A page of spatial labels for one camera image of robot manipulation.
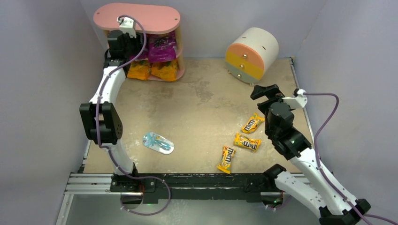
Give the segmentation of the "purple grape candy bag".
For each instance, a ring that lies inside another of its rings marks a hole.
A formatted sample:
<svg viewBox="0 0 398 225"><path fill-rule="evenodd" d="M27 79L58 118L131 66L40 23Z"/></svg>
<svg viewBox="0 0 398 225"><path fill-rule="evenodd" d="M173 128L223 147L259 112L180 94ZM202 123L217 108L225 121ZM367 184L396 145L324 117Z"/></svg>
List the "purple grape candy bag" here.
<svg viewBox="0 0 398 225"><path fill-rule="evenodd" d="M148 60L148 47L145 47L143 52L137 57L135 55L130 57L131 59L135 59L135 61L142 61L142 60Z"/></svg>
<svg viewBox="0 0 398 225"><path fill-rule="evenodd" d="M150 63L175 60L176 54L177 45L174 31L160 35L149 35L147 58Z"/></svg>

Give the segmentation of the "orange gummy candy bag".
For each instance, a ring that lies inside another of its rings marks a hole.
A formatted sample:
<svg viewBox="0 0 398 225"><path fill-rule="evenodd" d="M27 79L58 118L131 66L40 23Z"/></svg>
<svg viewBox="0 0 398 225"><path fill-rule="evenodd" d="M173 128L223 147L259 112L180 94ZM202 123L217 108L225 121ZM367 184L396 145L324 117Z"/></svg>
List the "orange gummy candy bag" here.
<svg viewBox="0 0 398 225"><path fill-rule="evenodd" d="M151 74L168 82L176 81L177 71L177 59L151 64Z"/></svg>
<svg viewBox="0 0 398 225"><path fill-rule="evenodd" d="M148 80L151 74L151 64L146 60L134 61L130 64L127 77L130 79Z"/></svg>

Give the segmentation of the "yellow M&M bag bottom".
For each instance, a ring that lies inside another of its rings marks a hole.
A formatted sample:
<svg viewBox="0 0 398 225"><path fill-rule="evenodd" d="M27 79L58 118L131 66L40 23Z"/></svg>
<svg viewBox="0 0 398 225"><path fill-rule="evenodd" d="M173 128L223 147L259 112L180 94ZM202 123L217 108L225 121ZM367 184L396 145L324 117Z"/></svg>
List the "yellow M&M bag bottom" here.
<svg viewBox="0 0 398 225"><path fill-rule="evenodd" d="M216 166L216 168L226 174L230 174L231 161L235 155L235 152L236 152L235 149L232 149L228 146L223 146L222 158L220 163Z"/></svg>

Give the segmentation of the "yellow m&m bag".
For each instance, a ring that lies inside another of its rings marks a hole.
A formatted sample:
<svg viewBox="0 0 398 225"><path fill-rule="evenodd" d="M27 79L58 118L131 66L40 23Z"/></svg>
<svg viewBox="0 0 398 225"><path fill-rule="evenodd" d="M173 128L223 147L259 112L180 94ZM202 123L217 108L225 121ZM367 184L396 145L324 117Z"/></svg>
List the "yellow m&m bag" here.
<svg viewBox="0 0 398 225"><path fill-rule="evenodd" d="M252 139L241 133L236 133L233 144L256 152L261 144L261 140Z"/></svg>
<svg viewBox="0 0 398 225"><path fill-rule="evenodd" d="M245 134L253 133L258 126L265 121L265 118L259 116L256 112L249 118L249 120L241 127L241 131Z"/></svg>
<svg viewBox="0 0 398 225"><path fill-rule="evenodd" d="M222 158L220 163L216 166L216 168L226 174L230 174L231 161L235 155L235 152L236 152L235 149L232 149L228 146L223 146Z"/></svg>

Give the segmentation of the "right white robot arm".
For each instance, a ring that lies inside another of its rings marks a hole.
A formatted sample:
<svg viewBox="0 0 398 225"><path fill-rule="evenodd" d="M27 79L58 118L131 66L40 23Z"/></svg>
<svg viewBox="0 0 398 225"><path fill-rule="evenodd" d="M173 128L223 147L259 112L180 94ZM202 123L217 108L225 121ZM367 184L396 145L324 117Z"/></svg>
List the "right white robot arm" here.
<svg viewBox="0 0 398 225"><path fill-rule="evenodd" d="M297 180L279 164L264 172L264 180L269 187L297 199L316 215L322 225L355 225L370 210L369 202L344 188L323 164L309 140L293 126L295 117L292 111L306 106L307 95L303 89L295 89L292 97L286 97L276 84L254 86L250 95L252 100L267 98L267 101L257 104L265 116L267 138L310 184Z"/></svg>

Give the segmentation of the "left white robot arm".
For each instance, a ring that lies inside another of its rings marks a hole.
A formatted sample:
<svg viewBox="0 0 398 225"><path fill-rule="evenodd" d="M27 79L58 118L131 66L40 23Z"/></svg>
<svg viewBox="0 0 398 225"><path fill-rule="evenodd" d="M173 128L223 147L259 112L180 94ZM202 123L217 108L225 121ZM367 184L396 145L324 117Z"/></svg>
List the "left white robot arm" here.
<svg viewBox="0 0 398 225"><path fill-rule="evenodd" d="M89 103L80 105L79 112L87 138L103 149L113 164L111 191L116 188L133 190L142 182L134 162L128 159L121 143L123 125L115 101L131 63L146 47L147 35L142 32L132 36L113 30L108 32L107 41L101 82Z"/></svg>

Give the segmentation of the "pink three-tier shelf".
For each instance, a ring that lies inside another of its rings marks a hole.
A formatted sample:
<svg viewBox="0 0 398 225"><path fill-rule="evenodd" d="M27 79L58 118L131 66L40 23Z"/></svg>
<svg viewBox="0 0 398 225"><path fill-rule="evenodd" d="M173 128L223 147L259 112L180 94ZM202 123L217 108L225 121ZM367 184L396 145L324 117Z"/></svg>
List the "pink three-tier shelf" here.
<svg viewBox="0 0 398 225"><path fill-rule="evenodd" d="M105 34L117 30L117 19L121 15L128 15L137 19L147 34L166 34L175 32L178 71L176 79L181 78L185 72L183 60L183 42L181 34L180 13L168 6L145 5L132 3L110 3L101 6L93 14L93 21Z"/></svg>

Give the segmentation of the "yellow M&M bag top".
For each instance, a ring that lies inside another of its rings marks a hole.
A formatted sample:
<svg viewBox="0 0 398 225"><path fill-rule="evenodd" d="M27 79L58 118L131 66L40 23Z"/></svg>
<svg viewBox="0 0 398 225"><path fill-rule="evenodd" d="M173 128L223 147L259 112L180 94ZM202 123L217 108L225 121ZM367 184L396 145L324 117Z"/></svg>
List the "yellow M&M bag top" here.
<svg viewBox="0 0 398 225"><path fill-rule="evenodd" d="M253 133L258 126L265 121L265 118L259 116L256 112L249 118L249 120L241 127L241 131L245 134Z"/></svg>

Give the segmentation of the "yellow M&M bag middle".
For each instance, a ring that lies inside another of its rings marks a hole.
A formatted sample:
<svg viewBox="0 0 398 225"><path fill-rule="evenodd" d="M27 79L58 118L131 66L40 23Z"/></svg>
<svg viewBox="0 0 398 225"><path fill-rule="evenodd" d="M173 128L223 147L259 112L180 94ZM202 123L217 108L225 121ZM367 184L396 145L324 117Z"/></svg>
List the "yellow M&M bag middle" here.
<svg viewBox="0 0 398 225"><path fill-rule="evenodd" d="M236 133L233 144L256 152L261 144L261 140L252 139L241 133Z"/></svg>

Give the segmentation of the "round pastel drawer cabinet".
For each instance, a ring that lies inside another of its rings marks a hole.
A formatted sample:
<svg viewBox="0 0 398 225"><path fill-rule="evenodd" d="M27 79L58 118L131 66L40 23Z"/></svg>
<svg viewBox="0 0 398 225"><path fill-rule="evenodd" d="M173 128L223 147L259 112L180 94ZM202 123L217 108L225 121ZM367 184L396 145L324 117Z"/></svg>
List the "round pastel drawer cabinet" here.
<svg viewBox="0 0 398 225"><path fill-rule="evenodd" d="M238 80L256 84L278 55L277 39L264 29L252 27L228 46L225 54L226 68Z"/></svg>

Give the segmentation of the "blue toy blister pack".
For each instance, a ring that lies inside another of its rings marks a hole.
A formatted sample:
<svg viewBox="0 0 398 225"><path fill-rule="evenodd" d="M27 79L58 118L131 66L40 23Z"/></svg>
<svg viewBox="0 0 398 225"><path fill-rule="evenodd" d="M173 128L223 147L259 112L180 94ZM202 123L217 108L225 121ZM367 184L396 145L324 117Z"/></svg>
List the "blue toy blister pack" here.
<svg viewBox="0 0 398 225"><path fill-rule="evenodd" d="M145 147L164 155L171 154L175 149L173 142L154 132L146 133L142 138L142 143Z"/></svg>

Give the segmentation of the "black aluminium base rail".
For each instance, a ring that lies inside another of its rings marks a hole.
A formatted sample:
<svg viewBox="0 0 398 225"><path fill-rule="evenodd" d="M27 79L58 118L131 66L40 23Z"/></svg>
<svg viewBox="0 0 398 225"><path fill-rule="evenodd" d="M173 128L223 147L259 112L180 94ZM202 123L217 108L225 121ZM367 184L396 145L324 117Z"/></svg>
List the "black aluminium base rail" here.
<svg viewBox="0 0 398 225"><path fill-rule="evenodd" d="M271 204L286 194L262 173L141 173L125 175L73 173L66 194L142 197L144 204L159 200L245 200Z"/></svg>

